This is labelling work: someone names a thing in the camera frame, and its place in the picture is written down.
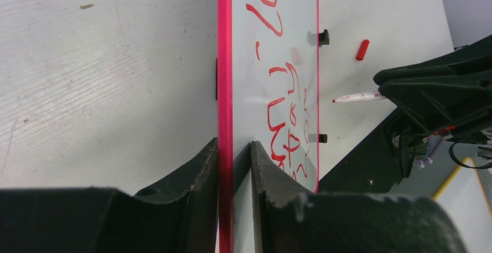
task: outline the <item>whiteboard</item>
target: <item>whiteboard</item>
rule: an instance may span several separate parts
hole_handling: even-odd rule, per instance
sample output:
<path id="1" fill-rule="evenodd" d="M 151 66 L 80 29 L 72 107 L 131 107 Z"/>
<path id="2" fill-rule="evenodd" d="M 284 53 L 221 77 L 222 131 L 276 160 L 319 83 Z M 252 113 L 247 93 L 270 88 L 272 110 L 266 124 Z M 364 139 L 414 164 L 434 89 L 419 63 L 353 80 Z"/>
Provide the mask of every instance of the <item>whiteboard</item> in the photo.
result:
<path id="1" fill-rule="evenodd" d="M 317 0 L 233 5 L 234 156 L 258 140 L 285 173 L 316 191 Z"/>
<path id="2" fill-rule="evenodd" d="M 464 163 L 475 166 L 471 158 Z M 492 212 L 476 170 L 458 167 L 434 200 L 453 220 L 470 253 L 492 252 Z"/>

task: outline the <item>pink whiteboard frame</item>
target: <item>pink whiteboard frame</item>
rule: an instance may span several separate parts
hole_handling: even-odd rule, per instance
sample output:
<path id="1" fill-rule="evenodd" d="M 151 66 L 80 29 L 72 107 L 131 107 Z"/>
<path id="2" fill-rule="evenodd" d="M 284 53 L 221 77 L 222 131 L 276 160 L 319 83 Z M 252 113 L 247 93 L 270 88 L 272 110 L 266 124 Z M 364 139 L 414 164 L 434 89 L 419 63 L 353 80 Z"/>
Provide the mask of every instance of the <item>pink whiteboard frame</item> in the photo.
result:
<path id="1" fill-rule="evenodd" d="M 319 0 L 316 0 L 319 33 Z M 233 243 L 233 77 L 232 77 L 232 0 L 218 0 L 218 126 L 219 126 L 219 251 L 234 252 Z M 320 52 L 317 40 L 317 133 L 320 133 Z M 320 153 L 317 143 L 317 183 Z"/>

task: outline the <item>cable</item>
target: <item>cable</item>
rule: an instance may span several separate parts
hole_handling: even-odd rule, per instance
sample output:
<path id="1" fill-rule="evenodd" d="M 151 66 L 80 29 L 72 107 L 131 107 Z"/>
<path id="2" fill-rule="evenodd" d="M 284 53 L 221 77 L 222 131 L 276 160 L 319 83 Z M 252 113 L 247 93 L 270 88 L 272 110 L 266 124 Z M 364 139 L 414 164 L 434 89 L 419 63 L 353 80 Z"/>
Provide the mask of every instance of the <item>cable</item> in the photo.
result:
<path id="1" fill-rule="evenodd" d="M 408 163 L 407 163 L 407 169 L 405 170 L 403 161 L 405 161 L 406 146 L 403 144 L 403 132 L 400 134 L 399 148 L 400 148 L 400 152 L 399 152 L 398 158 L 400 159 L 400 173 L 403 176 L 403 178 L 408 178 L 408 177 L 410 177 L 410 173 L 412 171 L 413 161 L 415 159 L 415 146 L 414 146 L 414 151 L 413 151 L 412 155 L 407 160 L 408 161 Z"/>
<path id="2" fill-rule="evenodd" d="M 424 164 L 432 164 L 433 161 L 432 161 L 432 158 L 434 157 L 434 155 L 436 154 L 436 152 L 439 150 L 439 148 L 441 147 L 441 145 L 444 143 L 444 139 L 442 138 L 439 138 L 439 141 L 437 142 L 437 144 L 433 147 L 433 149 L 430 151 L 430 154 L 429 154 L 429 157 L 425 157 L 427 155 L 427 152 L 423 155 L 425 158 L 424 159 L 414 159 L 414 163 L 417 163 L 417 164 L 421 164 L 421 165 L 424 165 Z"/>
<path id="3" fill-rule="evenodd" d="M 468 143 L 465 143 L 465 142 L 456 142 L 456 143 L 453 143 L 450 147 L 449 147 L 449 156 L 451 157 L 451 159 L 456 163 L 458 164 L 459 166 L 462 166 L 462 167 L 465 167 L 465 168 L 469 168 L 469 169 L 477 169 L 477 170 L 484 170 L 484 169 L 490 169 L 492 168 L 492 162 L 491 163 L 488 163 L 488 164 L 485 164 L 485 165 L 482 165 L 482 166 L 478 166 L 478 167 L 472 167 L 472 166 L 468 166 L 466 164 L 463 164 L 463 162 L 461 162 L 460 160 L 458 160 L 456 158 L 456 156 L 454 155 L 454 146 L 456 144 L 468 144 Z"/>

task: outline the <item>black plastic part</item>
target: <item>black plastic part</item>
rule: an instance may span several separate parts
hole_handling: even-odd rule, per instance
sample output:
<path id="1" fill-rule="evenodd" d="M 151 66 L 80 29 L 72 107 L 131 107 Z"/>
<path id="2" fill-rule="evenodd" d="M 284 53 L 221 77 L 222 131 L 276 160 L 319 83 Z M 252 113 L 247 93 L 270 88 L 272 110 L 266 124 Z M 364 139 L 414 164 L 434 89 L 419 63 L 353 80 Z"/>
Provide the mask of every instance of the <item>black plastic part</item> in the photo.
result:
<path id="1" fill-rule="evenodd" d="M 379 91 L 420 133 L 467 140 L 492 125 L 492 35 L 427 62 L 380 71 Z"/>
<path id="2" fill-rule="evenodd" d="M 0 191 L 0 252 L 215 252 L 218 147 L 133 197 L 111 188 Z"/>
<path id="3" fill-rule="evenodd" d="M 323 32 L 320 32 L 318 39 L 319 39 L 320 47 L 323 45 L 329 45 L 330 34 L 328 33 L 328 30 L 325 29 Z"/>
<path id="4" fill-rule="evenodd" d="M 415 150 L 409 151 L 408 148 L 415 142 L 416 137 L 404 129 L 400 131 L 399 136 L 398 148 L 396 148 L 396 151 L 398 162 L 400 164 L 400 173 L 403 178 L 409 178 L 415 159 Z"/>
<path id="5" fill-rule="evenodd" d="M 251 146 L 255 252 L 466 252 L 430 198 L 313 194 Z"/>
<path id="6" fill-rule="evenodd" d="M 388 192 L 395 183 L 403 180 L 399 152 L 392 139 L 409 124 L 401 110 L 394 110 L 321 178 L 318 191 Z"/>
<path id="7" fill-rule="evenodd" d="M 328 135 L 327 134 L 319 134 L 319 138 L 318 138 L 318 141 L 320 143 L 328 143 Z"/>

